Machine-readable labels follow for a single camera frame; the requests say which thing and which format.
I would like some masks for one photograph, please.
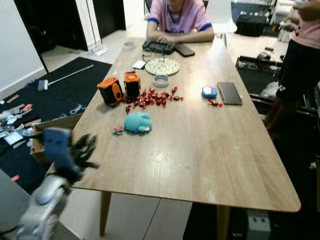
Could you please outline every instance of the orange device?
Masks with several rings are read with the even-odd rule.
[[[124,88],[128,98],[136,98],[140,95],[140,77],[136,71],[124,73]]]
[[[124,93],[122,92],[119,79],[109,77],[97,85],[103,97],[104,103],[113,107],[122,100]]]

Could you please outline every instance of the person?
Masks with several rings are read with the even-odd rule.
[[[298,29],[283,60],[275,101],[264,118],[270,134],[293,118],[302,96],[320,80],[320,0],[294,8],[300,18],[289,17],[287,21],[297,24]]]
[[[152,1],[147,40],[171,44],[200,43],[212,42],[214,36],[202,0]]]

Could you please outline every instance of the pink shirt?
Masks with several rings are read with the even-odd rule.
[[[167,0],[153,0],[148,21],[156,22],[161,32],[189,33],[212,27],[202,0],[183,0],[180,17],[174,21]]]
[[[292,40],[310,48],[320,49],[320,19],[314,21],[300,19],[300,28]]]

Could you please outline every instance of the black shorts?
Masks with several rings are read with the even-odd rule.
[[[283,60],[276,95],[284,101],[296,101],[319,81],[320,49],[291,40]]]

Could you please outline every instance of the cardboard box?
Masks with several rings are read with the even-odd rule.
[[[73,130],[81,116],[82,114],[77,114],[62,119],[39,123],[33,127],[33,133],[35,135],[42,133],[43,130],[47,128],[63,128]],[[45,154],[44,145],[38,139],[32,139],[30,154],[34,156],[34,158],[42,165],[51,164],[51,161]]]

